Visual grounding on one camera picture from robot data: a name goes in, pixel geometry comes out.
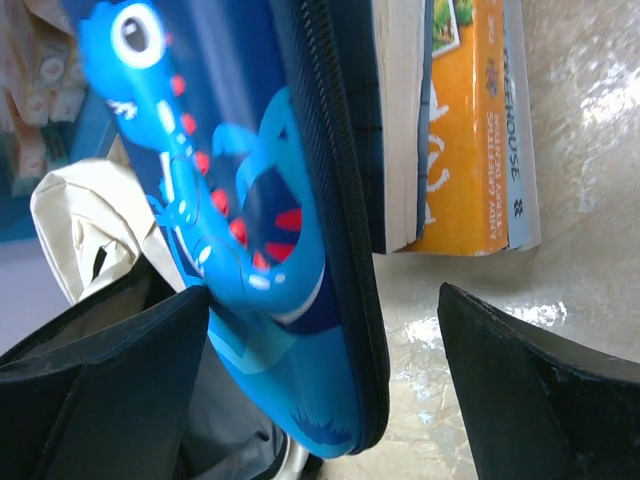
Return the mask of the purple cover book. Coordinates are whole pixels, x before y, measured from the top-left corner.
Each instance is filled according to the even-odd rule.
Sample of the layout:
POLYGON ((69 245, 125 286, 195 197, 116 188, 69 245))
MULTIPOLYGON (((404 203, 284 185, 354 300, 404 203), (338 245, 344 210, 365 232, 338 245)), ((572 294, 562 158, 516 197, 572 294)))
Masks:
POLYGON ((540 245, 541 227, 522 5, 503 3, 508 248, 540 245))

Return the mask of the orange treehouse book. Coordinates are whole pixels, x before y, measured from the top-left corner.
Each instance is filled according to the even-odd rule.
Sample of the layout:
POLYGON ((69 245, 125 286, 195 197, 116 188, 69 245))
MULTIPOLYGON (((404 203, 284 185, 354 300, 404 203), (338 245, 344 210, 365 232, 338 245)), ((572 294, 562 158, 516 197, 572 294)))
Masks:
POLYGON ((508 244, 504 4, 437 1, 420 253, 483 256, 508 244))

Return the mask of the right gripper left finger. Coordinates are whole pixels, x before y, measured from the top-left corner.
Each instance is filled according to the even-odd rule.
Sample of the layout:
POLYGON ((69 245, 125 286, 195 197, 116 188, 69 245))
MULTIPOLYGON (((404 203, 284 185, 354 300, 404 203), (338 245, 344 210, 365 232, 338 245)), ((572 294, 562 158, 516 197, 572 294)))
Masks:
POLYGON ((2 478, 172 478, 207 318, 191 287, 2 365, 2 478))

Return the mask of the blue dinosaur pencil case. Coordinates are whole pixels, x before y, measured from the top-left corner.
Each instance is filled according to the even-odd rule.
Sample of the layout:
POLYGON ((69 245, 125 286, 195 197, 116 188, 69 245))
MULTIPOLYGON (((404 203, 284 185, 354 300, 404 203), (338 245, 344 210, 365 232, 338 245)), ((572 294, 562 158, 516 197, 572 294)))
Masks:
POLYGON ((389 353, 328 4, 65 9, 230 376, 318 457, 376 445, 389 353))

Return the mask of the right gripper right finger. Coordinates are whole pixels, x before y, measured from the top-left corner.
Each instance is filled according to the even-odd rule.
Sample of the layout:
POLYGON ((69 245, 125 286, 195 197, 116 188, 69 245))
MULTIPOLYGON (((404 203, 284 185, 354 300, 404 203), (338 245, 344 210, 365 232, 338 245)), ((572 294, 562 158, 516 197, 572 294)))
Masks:
POLYGON ((479 478, 638 478, 638 363, 449 283, 437 316, 479 478))

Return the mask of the beige canvas backpack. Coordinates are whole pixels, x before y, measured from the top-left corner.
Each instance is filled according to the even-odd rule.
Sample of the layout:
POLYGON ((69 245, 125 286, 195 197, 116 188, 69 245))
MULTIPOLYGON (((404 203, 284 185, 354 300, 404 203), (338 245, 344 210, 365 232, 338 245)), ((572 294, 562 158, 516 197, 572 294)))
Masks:
MULTIPOLYGON (((37 238, 69 307, 1 356, 83 338, 187 287, 142 188, 125 166, 83 160, 31 197, 37 238)), ((308 451, 241 392, 205 336, 170 479, 298 479, 308 451)))

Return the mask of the dark cover book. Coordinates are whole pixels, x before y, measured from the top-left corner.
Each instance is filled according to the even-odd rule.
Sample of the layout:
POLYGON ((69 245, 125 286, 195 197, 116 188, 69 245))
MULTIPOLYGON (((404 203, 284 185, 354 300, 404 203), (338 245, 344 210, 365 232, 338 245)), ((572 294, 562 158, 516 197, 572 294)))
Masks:
POLYGON ((419 240, 427 216, 430 1, 340 1, 340 60, 372 249, 419 240))

